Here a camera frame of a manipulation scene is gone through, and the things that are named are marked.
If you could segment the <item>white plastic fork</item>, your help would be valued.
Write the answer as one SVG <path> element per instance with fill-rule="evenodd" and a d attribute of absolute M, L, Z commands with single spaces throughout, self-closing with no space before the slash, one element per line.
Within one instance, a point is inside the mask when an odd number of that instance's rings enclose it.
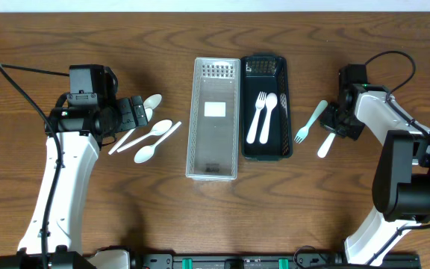
<path fill-rule="evenodd" d="M 255 136 L 258 128 L 258 121 L 260 117 L 261 110 L 265 107 L 265 102 L 267 98 L 266 92 L 260 92 L 255 102 L 255 115 L 253 116 L 252 123 L 249 127 L 249 131 L 246 137 L 246 142 L 251 144 L 255 142 Z"/>
<path fill-rule="evenodd" d="M 320 146 L 320 148 L 317 151 L 317 156 L 319 158 L 324 158 L 327 156 L 335 137 L 336 137 L 336 134 L 332 132 L 324 140 L 324 142 L 322 143 L 322 145 Z"/>

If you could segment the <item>mint green plastic fork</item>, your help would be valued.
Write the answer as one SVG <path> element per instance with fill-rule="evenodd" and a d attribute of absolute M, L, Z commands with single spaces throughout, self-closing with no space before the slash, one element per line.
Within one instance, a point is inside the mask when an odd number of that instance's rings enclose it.
<path fill-rule="evenodd" d="M 327 106 L 328 102 L 326 100 L 322 100 L 319 102 L 307 123 L 296 133 L 294 139 L 296 143 L 301 143 L 308 136 L 310 127 L 314 124 L 314 122 L 321 115 L 321 113 L 327 108 Z"/>

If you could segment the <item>white thick plastic spoon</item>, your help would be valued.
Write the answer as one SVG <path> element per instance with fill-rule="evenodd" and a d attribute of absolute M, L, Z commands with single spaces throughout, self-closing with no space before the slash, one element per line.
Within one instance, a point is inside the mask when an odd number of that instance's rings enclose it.
<path fill-rule="evenodd" d="M 269 93 L 267 98 L 266 98 L 266 101 L 265 101 L 265 106 L 266 106 L 267 112 L 265 115 L 264 124 L 263 124 L 263 127 L 261 129 L 261 135 L 259 138 L 259 142 L 262 144 L 266 144 L 268 141 L 269 126 L 270 126 L 272 110 L 276 107 L 277 104 L 278 104 L 278 98 L 277 98 L 276 94 L 275 93 Z"/>

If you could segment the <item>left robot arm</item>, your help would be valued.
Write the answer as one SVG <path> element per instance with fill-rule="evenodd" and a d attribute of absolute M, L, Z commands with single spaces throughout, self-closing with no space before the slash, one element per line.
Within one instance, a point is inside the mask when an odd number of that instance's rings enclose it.
<path fill-rule="evenodd" d="M 141 97 L 117 99 L 113 90 L 65 93 L 43 120 L 47 154 L 37 204 L 17 253 L 0 256 L 0 268 L 129 268 L 126 249 L 84 258 L 81 225 L 102 141 L 148 123 Z"/>

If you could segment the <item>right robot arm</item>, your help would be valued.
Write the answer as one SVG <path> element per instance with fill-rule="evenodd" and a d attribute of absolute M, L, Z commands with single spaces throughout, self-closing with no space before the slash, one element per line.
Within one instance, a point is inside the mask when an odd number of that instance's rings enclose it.
<path fill-rule="evenodd" d="M 410 231 L 430 229 L 430 129 L 401 108 L 386 87 L 359 83 L 340 87 L 322 124 L 353 140 L 368 128 L 382 145 L 373 209 L 344 241 L 349 264 L 379 266 Z"/>

